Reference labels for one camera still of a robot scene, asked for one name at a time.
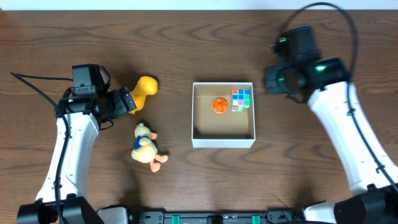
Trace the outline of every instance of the open box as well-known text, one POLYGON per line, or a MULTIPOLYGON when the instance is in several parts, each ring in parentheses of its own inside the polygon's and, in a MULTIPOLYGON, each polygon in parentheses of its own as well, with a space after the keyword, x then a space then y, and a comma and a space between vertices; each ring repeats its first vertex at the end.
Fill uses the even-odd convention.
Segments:
POLYGON ((193 83, 193 147, 250 148, 255 140, 252 83, 193 83), (250 90, 248 111, 231 111, 232 90, 250 90), (213 112, 212 104, 217 98, 228 102, 228 109, 224 114, 213 112))

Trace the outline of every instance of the cable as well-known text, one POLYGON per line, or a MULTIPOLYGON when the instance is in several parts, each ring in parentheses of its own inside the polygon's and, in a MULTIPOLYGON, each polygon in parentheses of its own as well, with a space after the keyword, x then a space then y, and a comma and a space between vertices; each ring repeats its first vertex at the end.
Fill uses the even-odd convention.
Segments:
POLYGON ((61 151, 60 159, 59 159, 58 166, 57 166, 57 171, 55 173, 55 180, 54 180, 55 204, 56 204, 56 207, 57 207, 57 213, 58 213, 58 216, 60 218, 60 224, 65 224, 65 220, 64 220, 64 217, 62 215, 61 201, 60 201, 60 176, 61 176, 61 168, 62 168, 62 164, 63 164, 63 159, 65 158, 65 153, 67 151, 67 146, 68 146, 68 140, 69 140, 69 137, 70 137, 70 130, 69 130, 68 121, 67 121, 65 115, 61 112, 61 110, 58 107, 58 105, 53 100, 51 100, 51 98, 49 98, 45 93, 43 93, 36 86, 30 84, 28 81, 24 80, 19 74, 11 72, 11 75, 16 77, 22 83, 25 83, 27 86, 31 87, 38 94, 43 96, 48 102, 50 102, 51 105, 53 105, 54 108, 58 111, 58 113, 60 113, 60 116, 61 116, 63 122, 65 123, 65 130, 66 130, 65 131, 65 140, 63 142, 62 151, 61 151))
POLYGON ((15 73, 16 75, 19 75, 20 77, 25 77, 25 78, 36 78, 36 79, 44 79, 44 80, 65 80, 65 81, 72 81, 72 78, 59 78, 59 77, 38 77, 38 76, 33 76, 33 75, 23 75, 19 73, 15 73))
POLYGON ((100 129, 99 129, 100 131, 106 130, 106 129, 108 129, 108 128, 112 128, 113 125, 114 125, 114 122, 113 122, 111 119, 109 119, 109 120, 107 120, 107 121, 105 121, 105 122, 110 122, 110 123, 111 123, 111 126, 106 127, 106 128, 100 128, 100 129))
POLYGON ((297 15, 299 15, 299 14, 300 14, 301 12, 303 12, 305 9, 307 9, 307 8, 309 8, 309 7, 312 7, 312 6, 330 6, 330 7, 333 7, 333 8, 335 8, 335 9, 337 9, 338 12, 340 12, 340 14, 346 19, 346 21, 347 21, 347 23, 348 23, 348 25, 349 25, 349 28, 351 29, 351 35, 352 35, 352 38, 353 38, 353 52, 352 52, 352 56, 351 56, 351 65, 349 66, 349 80, 347 81, 347 90, 346 90, 346 91, 347 91, 347 93, 346 93, 346 94, 347 94, 347 104, 348 104, 348 109, 349 109, 348 113, 351 115, 351 117, 352 117, 352 119, 353 119, 353 121, 354 121, 354 124, 355 124, 355 126, 356 126, 356 129, 358 130, 358 133, 359 133, 359 135, 361 136, 361 139, 362 139, 363 143, 365 144, 366 148, 368 149, 370 155, 372 156, 374 162, 375 162, 376 165, 377 165, 376 172, 378 173, 378 170, 380 170, 380 171, 383 173, 383 175, 386 177, 386 179, 388 180, 388 182, 390 182, 392 188, 393 188, 393 189, 395 190, 395 192, 398 194, 398 187, 397 187, 396 183, 395 183, 395 182, 393 181, 393 179, 389 176, 389 174, 387 173, 387 171, 384 169, 385 166, 379 161, 379 159, 378 159, 377 156, 375 155, 374 151, 373 151, 372 148, 370 147, 368 141, 366 140, 364 134, 362 133, 362 130, 361 130, 361 128, 359 127, 359 124, 358 124, 358 122, 357 122, 357 120, 356 120, 356 118, 355 118, 355 114, 354 114, 355 109, 354 109, 353 106, 351 105, 351 100, 350 100, 350 97, 349 97, 349 89, 350 89, 350 86, 351 86, 351 84, 350 84, 351 78, 352 78, 352 76, 353 76, 353 74, 354 74, 354 72, 355 72, 355 68, 356 68, 356 62, 357 62, 357 59, 358 59, 358 45, 359 45, 359 44, 358 44, 358 31, 356 30, 355 23, 354 23, 353 19, 351 18, 351 16, 349 16, 348 13, 347 13, 344 9, 342 9, 342 8, 340 8, 340 7, 338 7, 338 6, 334 5, 334 4, 330 4, 330 3, 328 3, 328 2, 316 2, 316 3, 313 3, 313 4, 309 4, 309 5, 307 5, 307 6, 304 6, 303 8, 301 8, 301 9, 295 11, 295 12, 294 12, 291 16, 289 16, 289 18, 287 18, 287 20, 282 24, 282 26, 281 26, 280 29, 279 29, 279 32, 280 32, 280 34, 282 34, 283 32, 285 32, 286 28, 289 26, 289 24, 293 21, 293 19, 294 19, 297 15))

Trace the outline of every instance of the yellow rubber duck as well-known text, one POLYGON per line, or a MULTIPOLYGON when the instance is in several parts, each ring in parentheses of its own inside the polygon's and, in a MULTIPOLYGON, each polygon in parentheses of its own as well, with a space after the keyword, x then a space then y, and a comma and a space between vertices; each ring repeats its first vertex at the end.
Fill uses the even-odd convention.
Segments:
POLYGON ((132 100, 136 104, 136 109, 130 111, 135 114, 136 111, 141 110, 144 107, 145 99, 148 95, 154 95, 157 93, 157 81, 156 79, 148 76, 143 76, 138 80, 136 87, 130 92, 132 100))

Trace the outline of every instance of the rubik's cube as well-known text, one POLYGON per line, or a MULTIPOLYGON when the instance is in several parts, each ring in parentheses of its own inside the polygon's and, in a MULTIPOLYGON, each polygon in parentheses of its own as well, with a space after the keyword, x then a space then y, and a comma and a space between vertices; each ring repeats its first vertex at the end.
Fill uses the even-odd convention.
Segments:
POLYGON ((232 90, 232 112, 247 111, 250 107, 250 90, 232 90))

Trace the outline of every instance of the white wall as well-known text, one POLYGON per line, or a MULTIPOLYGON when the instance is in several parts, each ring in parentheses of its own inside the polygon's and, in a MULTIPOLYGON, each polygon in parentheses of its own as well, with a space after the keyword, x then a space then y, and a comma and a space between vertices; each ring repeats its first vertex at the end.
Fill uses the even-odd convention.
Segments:
MULTIPOLYGON (((3 10, 298 9, 311 0, 0 0, 3 10)), ((345 9, 398 9, 398 0, 330 0, 345 9)))

